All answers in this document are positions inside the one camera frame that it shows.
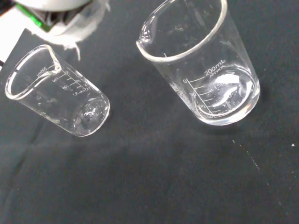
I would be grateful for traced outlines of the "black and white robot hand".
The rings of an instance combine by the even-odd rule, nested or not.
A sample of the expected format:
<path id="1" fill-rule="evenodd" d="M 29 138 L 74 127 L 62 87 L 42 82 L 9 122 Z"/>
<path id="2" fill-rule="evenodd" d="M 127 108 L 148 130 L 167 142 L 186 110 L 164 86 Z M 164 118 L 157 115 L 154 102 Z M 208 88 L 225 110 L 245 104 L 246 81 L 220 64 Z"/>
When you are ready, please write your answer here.
<path id="1" fill-rule="evenodd" d="M 16 0 L 15 6 L 30 19 L 26 28 L 41 39 L 75 49 L 88 38 L 111 11 L 108 0 Z"/>

